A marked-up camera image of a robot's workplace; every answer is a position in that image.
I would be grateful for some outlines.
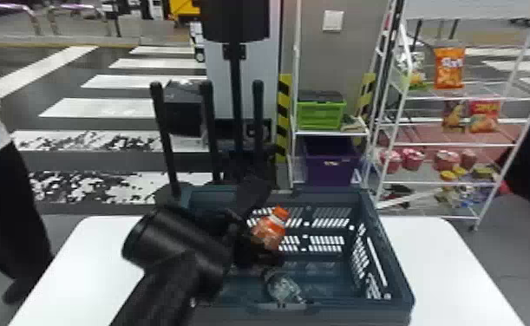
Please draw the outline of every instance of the yellow and black striped post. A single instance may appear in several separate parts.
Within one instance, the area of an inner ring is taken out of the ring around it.
[[[277,96],[277,163],[287,162],[289,151],[289,139],[291,134],[291,123],[289,113],[291,111],[291,74],[280,74],[278,76]]]
[[[360,114],[366,123],[368,123],[368,118],[370,117],[370,103],[372,102],[372,96],[374,94],[374,89],[376,88],[375,83],[375,73],[366,73],[363,76],[360,98],[357,100],[358,111],[356,112],[356,115]]]

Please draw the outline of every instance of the plastic basket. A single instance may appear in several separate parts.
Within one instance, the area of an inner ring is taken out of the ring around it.
[[[192,187],[182,205],[196,212],[218,209],[233,202],[234,192],[234,186]],[[286,253],[282,271],[310,303],[278,306],[263,291],[260,271],[232,269],[217,301],[198,312],[194,323],[218,318],[228,325],[408,325],[415,299],[367,192],[275,192],[247,224],[255,225],[275,205],[291,213],[279,248]]]
[[[348,186],[357,166],[351,137],[305,138],[307,184],[312,186]]]
[[[332,91],[299,91],[297,124],[299,129],[338,130],[346,102]]]

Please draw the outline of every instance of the wall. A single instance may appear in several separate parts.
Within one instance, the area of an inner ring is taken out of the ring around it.
[[[387,0],[302,0],[300,89],[337,90],[354,110]],[[285,0],[282,72],[292,70],[296,0]],[[343,10],[340,33],[322,31],[325,10]]]

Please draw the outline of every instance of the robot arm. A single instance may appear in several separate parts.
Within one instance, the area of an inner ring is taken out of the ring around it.
[[[232,264],[239,268],[281,265],[283,257],[254,238],[246,219],[271,192],[246,179],[232,207],[195,216],[177,205],[144,216],[123,245],[125,259],[145,270],[112,326],[186,325],[197,302],[212,301]]]

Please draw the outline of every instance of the wall switch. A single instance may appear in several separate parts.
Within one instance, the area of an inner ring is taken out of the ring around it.
[[[344,12],[337,10],[326,10],[324,12],[323,31],[338,32],[344,25]]]

